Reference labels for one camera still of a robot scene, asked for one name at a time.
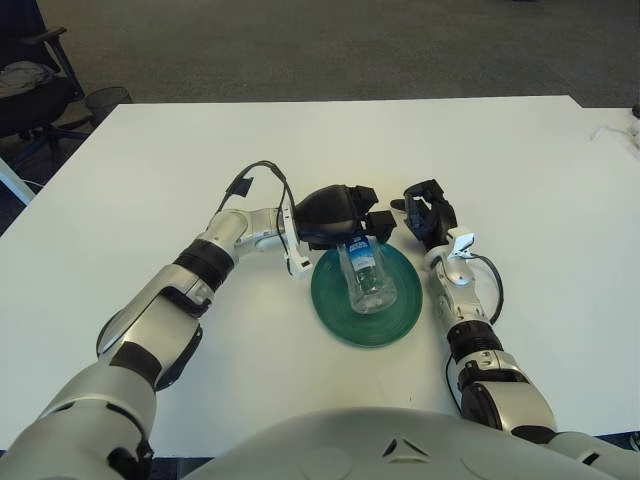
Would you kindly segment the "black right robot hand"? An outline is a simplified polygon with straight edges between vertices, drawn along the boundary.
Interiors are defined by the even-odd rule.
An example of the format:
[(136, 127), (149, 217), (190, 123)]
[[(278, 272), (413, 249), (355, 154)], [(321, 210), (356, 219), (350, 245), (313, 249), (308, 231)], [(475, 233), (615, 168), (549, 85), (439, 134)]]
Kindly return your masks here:
[(453, 206), (435, 179), (409, 186), (390, 206), (404, 213), (405, 225), (426, 251), (447, 245), (448, 231), (458, 226)]

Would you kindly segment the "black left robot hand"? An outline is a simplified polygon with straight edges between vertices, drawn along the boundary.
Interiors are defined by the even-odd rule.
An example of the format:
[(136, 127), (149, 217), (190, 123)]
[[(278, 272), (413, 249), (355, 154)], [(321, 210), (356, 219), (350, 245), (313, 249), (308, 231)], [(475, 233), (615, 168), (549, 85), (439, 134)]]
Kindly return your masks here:
[(390, 210), (372, 211), (373, 188), (331, 185), (309, 194), (294, 209), (298, 238), (311, 250), (331, 250), (357, 236), (386, 243), (396, 221)]

